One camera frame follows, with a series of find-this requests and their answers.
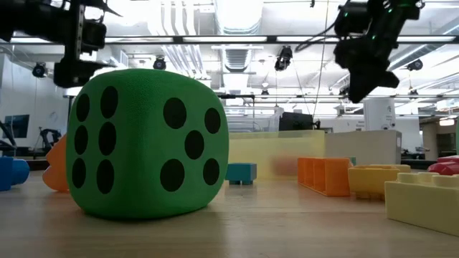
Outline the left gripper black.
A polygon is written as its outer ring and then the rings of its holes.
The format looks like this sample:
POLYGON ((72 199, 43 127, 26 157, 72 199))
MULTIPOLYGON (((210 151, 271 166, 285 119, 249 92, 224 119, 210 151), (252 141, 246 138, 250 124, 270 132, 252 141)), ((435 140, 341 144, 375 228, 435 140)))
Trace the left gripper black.
POLYGON ((54 65, 54 83, 71 88, 85 85, 94 73, 112 64, 81 60, 85 6, 116 16, 108 0, 70 0, 70 8, 51 5, 50 0, 0 0, 0 39, 10 42, 15 32, 65 46, 65 58, 54 65))

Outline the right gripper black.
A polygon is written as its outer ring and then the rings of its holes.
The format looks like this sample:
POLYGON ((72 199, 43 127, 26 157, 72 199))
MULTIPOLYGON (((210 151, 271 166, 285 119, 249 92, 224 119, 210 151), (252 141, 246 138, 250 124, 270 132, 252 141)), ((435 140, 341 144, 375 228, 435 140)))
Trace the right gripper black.
POLYGON ((335 63, 351 73, 350 101, 359 103, 376 87, 397 88, 398 77, 385 71, 389 66, 390 52, 391 44, 380 39, 359 37, 338 42, 334 49, 335 63))

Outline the small yellow toy brick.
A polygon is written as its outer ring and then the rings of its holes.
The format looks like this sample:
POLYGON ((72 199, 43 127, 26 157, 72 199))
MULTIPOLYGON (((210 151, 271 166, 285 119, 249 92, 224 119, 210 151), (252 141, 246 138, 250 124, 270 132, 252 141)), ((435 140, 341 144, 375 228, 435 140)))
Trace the small yellow toy brick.
POLYGON ((373 167, 386 168, 386 169, 397 169, 400 173, 410 173, 411 167, 404 164, 372 164, 373 167))

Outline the blue toy brick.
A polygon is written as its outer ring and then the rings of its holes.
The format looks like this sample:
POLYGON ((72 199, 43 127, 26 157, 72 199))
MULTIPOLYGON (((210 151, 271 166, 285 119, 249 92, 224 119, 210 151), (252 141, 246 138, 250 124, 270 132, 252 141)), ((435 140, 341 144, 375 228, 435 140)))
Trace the blue toy brick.
POLYGON ((12 186, 24 183, 29 172, 30 168, 25 160, 0 157, 0 191, 8 191, 12 186))

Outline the white cylindrical appliance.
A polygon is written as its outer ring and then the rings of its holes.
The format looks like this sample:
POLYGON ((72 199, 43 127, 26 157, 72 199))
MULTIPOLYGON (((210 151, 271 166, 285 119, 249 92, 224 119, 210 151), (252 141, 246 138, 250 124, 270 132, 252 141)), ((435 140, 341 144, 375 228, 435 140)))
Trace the white cylindrical appliance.
POLYGON ((365 130, 394 130, 395 118, 392 98, 374 98, 364 101, 365 130))

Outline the black desk monitor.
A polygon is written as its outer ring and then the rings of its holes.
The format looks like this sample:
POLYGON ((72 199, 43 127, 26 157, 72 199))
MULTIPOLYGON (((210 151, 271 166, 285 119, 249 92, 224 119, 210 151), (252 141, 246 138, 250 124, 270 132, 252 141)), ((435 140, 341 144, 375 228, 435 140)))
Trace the black desk monitor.
POLYGON ((279 119, 279 131, 312 130, 313 128, 312 115, 284 112, 279 119))

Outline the yellow-orange long toy brick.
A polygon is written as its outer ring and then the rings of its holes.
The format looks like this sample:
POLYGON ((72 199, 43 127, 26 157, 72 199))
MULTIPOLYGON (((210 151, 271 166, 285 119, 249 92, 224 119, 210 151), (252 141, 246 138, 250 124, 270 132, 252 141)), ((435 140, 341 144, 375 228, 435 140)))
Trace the yellow-orange long toy brick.
POLYGON ((348 169, 349 189, 357 199, 385 200, 384 184, 395 181, 395 166, 353 166, 348 169))

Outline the large orange toy brick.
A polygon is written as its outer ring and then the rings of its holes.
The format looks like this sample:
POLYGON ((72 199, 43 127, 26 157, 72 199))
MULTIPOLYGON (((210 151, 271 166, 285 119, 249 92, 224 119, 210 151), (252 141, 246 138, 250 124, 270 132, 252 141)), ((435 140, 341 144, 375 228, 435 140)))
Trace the large orange toy brick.
POLYGON ((330 197, 350 196, 349 158, 299 158, 298 183, 330 197))

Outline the yellow translucent tray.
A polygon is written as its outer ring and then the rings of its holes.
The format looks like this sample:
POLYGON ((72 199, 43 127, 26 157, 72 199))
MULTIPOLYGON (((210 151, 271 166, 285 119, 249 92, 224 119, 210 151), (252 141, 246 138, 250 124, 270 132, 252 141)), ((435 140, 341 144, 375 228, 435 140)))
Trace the yellow translucent tray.
POLYGON ((230 133, 229 146, 229 162, 256 163, 259 179, 295 180, 297 175, 276 176, 270 164, 272 158, 322 158, 325 155, 325 133, 322 130, 230 133))

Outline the pale yellow toy brick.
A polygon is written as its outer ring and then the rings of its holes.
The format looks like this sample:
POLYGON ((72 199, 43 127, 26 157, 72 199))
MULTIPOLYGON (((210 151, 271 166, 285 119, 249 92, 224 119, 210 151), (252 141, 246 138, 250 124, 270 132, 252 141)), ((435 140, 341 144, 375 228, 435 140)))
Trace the pale yellow toy brick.
POLYGON ((459 237, 459 174, 398 173, 384 194, 388 219, 459 237))

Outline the small teal toy brick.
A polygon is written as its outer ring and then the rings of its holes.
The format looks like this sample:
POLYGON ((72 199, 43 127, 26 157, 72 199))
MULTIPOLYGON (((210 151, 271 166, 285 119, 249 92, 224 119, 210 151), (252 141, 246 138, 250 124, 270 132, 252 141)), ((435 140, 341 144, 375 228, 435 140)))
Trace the small teal toy brick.
POLYGON ((253 185, 256 178, 256 163, 230 163, 225 176, 230 185, 253 185))

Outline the dark wall monitor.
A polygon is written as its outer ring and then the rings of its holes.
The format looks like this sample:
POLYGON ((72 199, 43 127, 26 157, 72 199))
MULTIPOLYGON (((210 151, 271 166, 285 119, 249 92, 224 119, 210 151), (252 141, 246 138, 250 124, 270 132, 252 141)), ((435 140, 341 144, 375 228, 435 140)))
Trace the dark wall monitor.
POLYGON ((26 138, 29 127, 29 115, 7 115, 4 125, 13 138, 26 138))

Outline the silver ventilation duct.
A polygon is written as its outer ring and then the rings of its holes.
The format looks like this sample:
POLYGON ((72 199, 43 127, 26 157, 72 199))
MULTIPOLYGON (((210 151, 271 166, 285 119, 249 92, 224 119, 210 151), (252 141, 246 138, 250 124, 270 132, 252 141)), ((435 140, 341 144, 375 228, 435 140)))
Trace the silver ventilation duct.
MULTIPOLYGON (((260 33, 263 0, 214 0, 218 34, 256 35, 260 33)), ((244 72, 252 58, 251 49, 224 49, 224 66, 229 72, 244 72)))

